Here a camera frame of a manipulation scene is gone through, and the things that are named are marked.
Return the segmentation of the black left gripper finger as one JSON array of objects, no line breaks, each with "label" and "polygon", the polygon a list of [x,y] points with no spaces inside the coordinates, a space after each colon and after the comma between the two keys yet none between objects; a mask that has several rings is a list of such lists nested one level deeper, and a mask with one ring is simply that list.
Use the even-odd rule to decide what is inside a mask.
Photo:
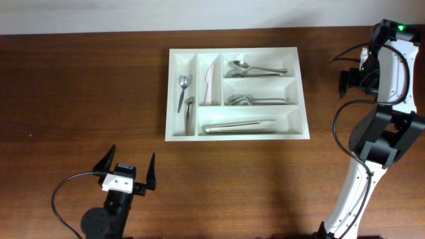
[{"label": "black left gripper finger", "polygon": [[110,171],[112,161],[116,152],[116,145],[112,145],[106,155],[93,167],[93,172],[105,173]]},{"label": "black left gripper finger", "polygon": [[155,176],[155,153],[152,154],[149,163],[149,169],[146,174],[146,189],[154,191],[156,189],[156,176]]}]

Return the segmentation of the metal tongs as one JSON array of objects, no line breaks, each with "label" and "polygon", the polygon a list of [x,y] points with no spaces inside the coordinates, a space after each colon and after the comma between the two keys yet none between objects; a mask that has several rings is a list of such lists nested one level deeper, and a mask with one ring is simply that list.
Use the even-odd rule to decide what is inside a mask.
[{"label": "metal tongs", "polygon": [[206,134],[276,133],[277,130],[274,128],[273,123],[274,120],[258,120],[205,125],[203,131]]}]

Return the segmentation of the large metal spoon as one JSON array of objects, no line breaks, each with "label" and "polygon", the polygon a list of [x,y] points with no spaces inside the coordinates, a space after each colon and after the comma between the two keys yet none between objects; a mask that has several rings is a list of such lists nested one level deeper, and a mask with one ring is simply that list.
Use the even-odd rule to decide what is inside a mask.
[{"label": "large metal spoon", "polygon": [[259,67],[259,66],[251,66],[248,63],[246,63],[245,61],[241,61],[241,60],[233,60],[231,62],[231,64],[240,70],[243,71],[249,71],[252,69],[255,70],[264,70],[264,71],[268,71],[268,72],[275,72],[278,74],[286,74],[288,72],[288,70],[286,68],[281,68],[281,69],[273,69],[273,68],[264,68],[264,67]]},{"label": "large metal spoon", "polygon": [[271,74],[250,74],[248,72],[244,72],[241,70],[229,70],[225,78],[255,78],[255,77],[269,77],[269,76],[281,76],[281,74],[278,73],[271,73]]}]

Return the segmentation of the small teaspoon dark handle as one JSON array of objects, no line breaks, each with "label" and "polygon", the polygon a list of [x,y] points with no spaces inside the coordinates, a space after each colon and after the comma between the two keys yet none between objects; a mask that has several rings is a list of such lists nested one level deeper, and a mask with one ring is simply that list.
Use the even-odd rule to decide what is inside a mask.
[{"label": "small teaspoon dark handle", "polygon": [[179,97],[179,104],[178,104],[178,108],[177,108],[177,112],[179,113],[181,111],[182,105],[183,105],[183,100],[184,100],[184,95],[185,95],[185,90],[189,87],[189,79],[187,76],[182,76],[179,79],[179,85],[181,87],[181,94]]}]

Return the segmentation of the pink plastic knife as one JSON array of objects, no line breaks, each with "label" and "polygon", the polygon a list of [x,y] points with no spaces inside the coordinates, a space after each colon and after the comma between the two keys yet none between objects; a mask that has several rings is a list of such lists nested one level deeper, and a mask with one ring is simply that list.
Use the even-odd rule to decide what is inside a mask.
[{"label": "pink plastic knife", "polygon": [[205,82],[207,83],[207,88],[205,92],[204,106],[210,106],[212,104],[212,84],[213,84],[214,70],[215,70],[215,64],[211,64],[205,76]]}]

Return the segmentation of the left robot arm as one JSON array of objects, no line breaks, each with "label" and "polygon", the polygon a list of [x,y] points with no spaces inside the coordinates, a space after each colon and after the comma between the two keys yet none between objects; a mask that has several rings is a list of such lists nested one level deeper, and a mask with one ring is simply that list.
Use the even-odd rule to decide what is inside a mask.
[{"label": "left robot arm", "polygon": [[134,166],[118,163],[111,168],[115,152],[113,145],[93,167],[107,196],[102,207],[91,208],[82,216],[80,227],[86,238],[122,238],[134,196],[144,197],[156,189],[155,155],[151,156],[146,182],[139,183]]}]

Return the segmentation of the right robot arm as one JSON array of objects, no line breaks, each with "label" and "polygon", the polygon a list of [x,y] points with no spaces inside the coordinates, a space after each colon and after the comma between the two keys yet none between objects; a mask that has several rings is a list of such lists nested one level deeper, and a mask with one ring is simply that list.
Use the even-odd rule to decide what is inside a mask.
[{"label": "right robot arm", "polygon": [[343,189],[329,217],[314,238],[357,238],[359,223],[371,195],[387,169],[399,161],[424,131],[424,117],[414,103],[414,62],[420,29],[383,19],[373,25],[368,42],[356,60],[358,68],[341,71],[339,94],[358,88],[374,96],[375,105],[352,130],[350,157]]}]

